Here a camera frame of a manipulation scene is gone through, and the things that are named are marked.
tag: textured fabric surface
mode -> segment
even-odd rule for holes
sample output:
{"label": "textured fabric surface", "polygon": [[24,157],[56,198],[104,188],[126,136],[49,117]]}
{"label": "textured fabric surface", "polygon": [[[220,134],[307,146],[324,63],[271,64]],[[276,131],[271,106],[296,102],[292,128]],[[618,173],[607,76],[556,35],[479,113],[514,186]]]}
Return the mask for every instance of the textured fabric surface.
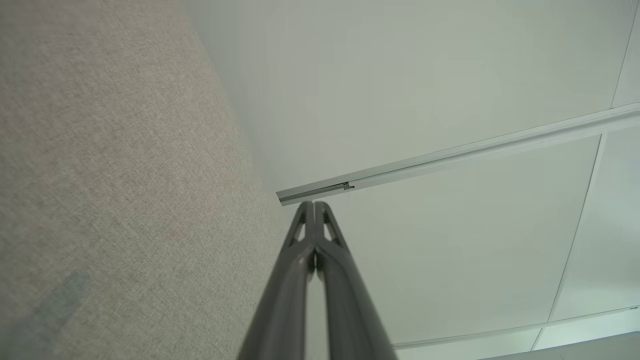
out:
{"label": "textured fabric surface", "polygon": [[282,236],[178,0],[0,4],[0,359],[231,359]]}

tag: white ceiling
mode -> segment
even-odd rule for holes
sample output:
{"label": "white ceiling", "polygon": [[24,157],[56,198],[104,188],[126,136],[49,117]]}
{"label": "white ceiling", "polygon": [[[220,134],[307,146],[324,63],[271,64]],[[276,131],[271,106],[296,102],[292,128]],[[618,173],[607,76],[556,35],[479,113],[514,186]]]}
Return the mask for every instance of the white ceiling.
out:
{"label": "white ceiling", "polygon": [[634,331],[640,331],[640,310],[638,309],[546,327],[540,334],[535,350]]}
{"label": "white ceiling", "polygon": [[275,190],[611,106],[636,0],[187,0]]}
{"label": "white ceiling", "polygon": [[526,352],[540,329],[397,351],[398,360],[476,360]]}
{"label": "white ceiling", "polygon": [[552,320],[640,304],[640,126],[609,133]]}
{"label": "white ceiling", "polygon": [[546,322],[597,147],[587,138],[323,199],[391,341]]}
{"label": "white ceiling", "polygon": [[[640,102],[637,0],[185,3],[274,191]],[[392,342],[640,304],[640,128],[605,137],[322,199]],[[324,360],[317,279],[308,294]],[[512,354],[636,324],[622,316],[397,354]]]}
{"label": "white ceiling", "polygon": [[620,71],[618,87],[613,107],[640,101],[640,7],[636,10],[636,20],[625,53],[625,62]]}

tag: metal ceiling rail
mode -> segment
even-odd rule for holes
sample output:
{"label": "metal ceiling rail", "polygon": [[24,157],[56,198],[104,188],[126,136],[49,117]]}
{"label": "metal ceiling rail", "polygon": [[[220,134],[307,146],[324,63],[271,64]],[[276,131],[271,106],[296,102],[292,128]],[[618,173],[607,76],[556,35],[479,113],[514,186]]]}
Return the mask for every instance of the metal ceiling rail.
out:
{"label": "metal ceiling rail", "polygon": [[407,348],[426,347],[426,346],[431,346],[431,345],[441,345],[441,344],[455,343],[455,342],[458,342],[458,341],[474,340],[474,339],[479,339],[479,338],[487,338],[487,337],[490,337],[490,336],[512,334],[514,332],[520,332],[520,331],[526,331],[526,330],[544,329],[544,328],[550,327],[550,326],[562,325],[564,323],[576,322],[576,321],[579,321],[579,320],[586,320],[586,319],[597,318],[597,317],[605,316],[605,315],[612,315],[612,314],[622,313],[624,311],[630,311],[630,310],[640,311],[640,310],[638,310],[639,307],[640,307],[640,305],[638,305],[638,306],[630,306],[630,307],[623,307],[621,309],[603,311],[601,313],[595,313],[595,314],[583,315],[583,316],[576,316],[575,318],[568,318],[568,319],[564,319],[564,320],[556,320],[556,321],[552,321],[552,322],[536,323],[536,324],[527,325],[527,326],[512,327],[510,329],[504,329],[504,330],[478,332],[478,333],[475,333],[475,334],[468,334],[468,335],[461,335],[461,336],[450,336],[448,338],[438,338],[438,339],[419,340],[419,341],[407,341],[407,342],[404,342],[404,343],[395,343],[395,344],[393,344],[393,348],[394,348],[394,350],[403,350],[403,349],[407,349]]}
{"label": "metal ceiling rail", "polygon": [[640,125],[640,102],[497,136],[277,192],[282,206]]}

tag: gray fabric panel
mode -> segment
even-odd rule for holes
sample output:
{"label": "gray fabric panel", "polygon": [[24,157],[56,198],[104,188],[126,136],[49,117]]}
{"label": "gray fabric panel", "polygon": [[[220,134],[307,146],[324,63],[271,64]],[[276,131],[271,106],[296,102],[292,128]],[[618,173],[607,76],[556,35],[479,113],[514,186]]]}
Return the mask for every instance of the gray fabric panel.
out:
{"label": "gray fabric panel", "polygon": [[0,359],[233,358],[286,229],[181,3],[0,38]]}

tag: ceiling tile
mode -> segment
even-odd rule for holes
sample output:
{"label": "ceiling tile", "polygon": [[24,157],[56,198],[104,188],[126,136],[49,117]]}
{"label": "ceiling tile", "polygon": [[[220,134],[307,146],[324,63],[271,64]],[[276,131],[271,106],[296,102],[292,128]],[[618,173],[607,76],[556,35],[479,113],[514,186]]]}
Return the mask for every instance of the ceiling tile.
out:
{"label": "ceiling tile", "polygon": [[540,334],[535,350],[560,347],[633,331],[640,331],[640,310],[637,309],[546,327]]}
{"label": "ceiling tile", "polygon": [[640,101],[640,7],[636,10],[634,28],[629,37],[625,62],[620,72],[613,106],[623,106]]}
{"label": "ceiling tile", "polygon": [[640,127],[609,133],[552,320],[640,304]]}
{"label": "ceiling tile", "polygon": [[586,138],[323,199],[391,340],[546,322],[597,146]]}
{"label": "ceiling tile", "polygon": [[398,360],[476,360],[526,352],[540,329],[397,351]]}
{"label": "ceiling tile", "polygon": [[636,0],[187,0],[279,191],[609,108]]}

